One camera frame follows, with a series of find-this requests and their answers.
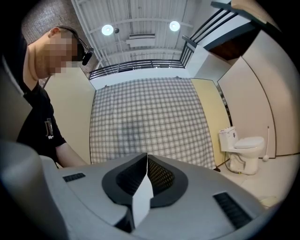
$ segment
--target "white ceiling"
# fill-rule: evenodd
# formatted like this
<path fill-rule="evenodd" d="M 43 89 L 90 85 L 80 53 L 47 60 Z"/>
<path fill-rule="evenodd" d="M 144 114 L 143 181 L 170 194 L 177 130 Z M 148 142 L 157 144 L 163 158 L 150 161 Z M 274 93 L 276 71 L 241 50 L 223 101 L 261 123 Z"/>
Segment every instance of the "white ceiling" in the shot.
<path fill-rule="evenodd" d="M 182 35 L 190 36 L 200 0 L 72 0 L 76 14 L 101 66 L 143 59 L 179 59 Z M 180 30 L 169 28 L 171 21 Z M 105 36 L 104 25 L 119 28 Z M 155 33 L 154 46 L 130 47 L 129 34 Z"/>

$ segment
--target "ceiling duct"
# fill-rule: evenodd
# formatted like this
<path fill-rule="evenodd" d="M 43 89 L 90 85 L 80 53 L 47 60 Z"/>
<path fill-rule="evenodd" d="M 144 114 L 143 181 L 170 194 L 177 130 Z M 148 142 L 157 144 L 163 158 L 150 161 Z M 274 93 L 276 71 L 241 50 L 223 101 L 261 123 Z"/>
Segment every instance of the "ceiling duct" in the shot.
<path fill-rule="evenodd" d="M 130 47 L 155 46 L 154 33 L 130 34 L 126 43 Z"/>

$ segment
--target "black shirt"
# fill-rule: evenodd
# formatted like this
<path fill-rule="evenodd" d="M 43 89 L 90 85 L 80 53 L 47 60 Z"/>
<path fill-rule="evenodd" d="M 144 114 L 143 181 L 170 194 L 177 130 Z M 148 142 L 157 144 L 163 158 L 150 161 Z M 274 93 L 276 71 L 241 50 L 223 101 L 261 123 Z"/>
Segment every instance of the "black shirt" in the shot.
<path fill-rule="evenodd" d="M 27 51 L 27 42 L 21 33 L 16 31 L 10 36 L 10 46 L 4 49 L 6 63 L 24 92 L 24 98 L 32 106 L 17 141 L 32 147 L 39 155 L 57 161 L 56 149 L 66 141 L 57 127 L 54 110 L 47 92 L 37 83 L 30 91 L 23 81 L 23 66 Z"/>

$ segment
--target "man's ear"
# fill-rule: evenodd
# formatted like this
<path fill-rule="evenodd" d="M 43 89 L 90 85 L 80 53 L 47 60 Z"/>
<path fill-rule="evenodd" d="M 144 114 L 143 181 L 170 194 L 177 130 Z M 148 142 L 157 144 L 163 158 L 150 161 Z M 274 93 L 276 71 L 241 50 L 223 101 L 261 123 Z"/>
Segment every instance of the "man's ear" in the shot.
<path fill-rule="evenodd" d="M 48 37 L 50 38 L 59 32 L 60 32 L 60 28 L 58 28 L 58 27 L 52 28 L 48 33 Z"/>

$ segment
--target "plaid fabric backdrop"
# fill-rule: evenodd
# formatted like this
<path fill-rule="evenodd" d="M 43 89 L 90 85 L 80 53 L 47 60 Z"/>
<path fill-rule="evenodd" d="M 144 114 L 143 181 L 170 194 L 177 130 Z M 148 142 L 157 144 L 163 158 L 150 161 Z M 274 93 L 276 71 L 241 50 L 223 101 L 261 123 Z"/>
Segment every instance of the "plaid fabric backdrop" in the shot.
<path fill-rule="evenodd" d="M 97 90 L 92 163 L 136 152 L 215 168 L 209 128 L 190 79 L 138 79 Z"/>

